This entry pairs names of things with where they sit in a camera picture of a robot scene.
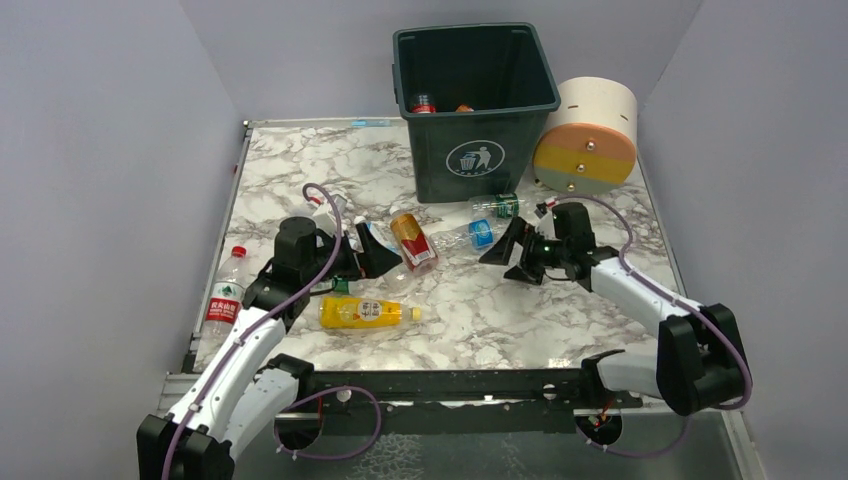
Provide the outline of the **red gold label bottle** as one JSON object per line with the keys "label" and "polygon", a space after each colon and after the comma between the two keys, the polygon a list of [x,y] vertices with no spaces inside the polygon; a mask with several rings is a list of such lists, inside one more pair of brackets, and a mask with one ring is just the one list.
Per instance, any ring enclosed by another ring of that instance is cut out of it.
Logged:
{"label": "red gold label bottle", "polygon": [[439,261],[438,254],[415,216],[397,206],[392,206],[389,213],[389,228],[406,267],[414,275],[425,275],[434,270]]}

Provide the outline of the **clear bottle blue label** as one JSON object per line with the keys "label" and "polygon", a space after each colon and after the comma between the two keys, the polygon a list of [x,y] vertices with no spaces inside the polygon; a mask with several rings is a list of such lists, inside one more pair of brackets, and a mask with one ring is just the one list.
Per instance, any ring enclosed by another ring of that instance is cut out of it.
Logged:
{"label": "clear bottle blue label", "polygon": [[480,218],[450,230],[430,234],[438,253],[484,252],[505,233],[508,219]]}

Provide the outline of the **clear bottle dark green label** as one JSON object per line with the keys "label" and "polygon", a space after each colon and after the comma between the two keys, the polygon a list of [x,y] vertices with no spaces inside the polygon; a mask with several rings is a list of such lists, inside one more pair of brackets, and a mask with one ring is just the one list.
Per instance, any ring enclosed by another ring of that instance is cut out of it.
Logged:
{"label": "clear bottle dark green label", "polygon": [[543,217],[550,206],[539,199],[519,196],[515,193],[492,194],[473,197],[468,200],[468,219],[477,221],[481,219],[497,220],[511,219],[522,215],[535,215]]}

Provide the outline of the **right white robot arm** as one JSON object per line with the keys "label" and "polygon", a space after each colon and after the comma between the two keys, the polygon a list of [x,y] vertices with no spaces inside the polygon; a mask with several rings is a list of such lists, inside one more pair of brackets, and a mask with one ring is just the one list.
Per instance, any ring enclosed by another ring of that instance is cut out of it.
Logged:
{"label": "right white robot arm", "polygon": [[680,416],[745,406],[753,380],[733,312],[721,303],[679,296],[632,266],[624,248],[598,245],[584,202],[577,196],[548,208],[551,237],[513,218],[480,263],[508,265],[519,246],[519,260],[505,278],[539,285],[549,270],[559,269],[656,338],[653,355],[610,350],[584,359],[582,381],[592,401],[602,402],[612,392],[639,393],[663,400]]}

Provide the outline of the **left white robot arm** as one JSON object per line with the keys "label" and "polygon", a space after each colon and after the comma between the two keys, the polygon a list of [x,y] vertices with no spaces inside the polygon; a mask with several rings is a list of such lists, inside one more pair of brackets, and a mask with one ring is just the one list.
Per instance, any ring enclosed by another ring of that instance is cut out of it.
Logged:
{"label": "left white robot arm", "polygon": [[309,386],[312,366],[261,365],[330,279],[375,279],[401,264],[364,223],[352,249],[344,231],[330,235],[307,217],[283,220],[266,267],[247,288],[224,346],[164,416],[149,415],[136,433],[142,479],[230,479],[253,438]]}

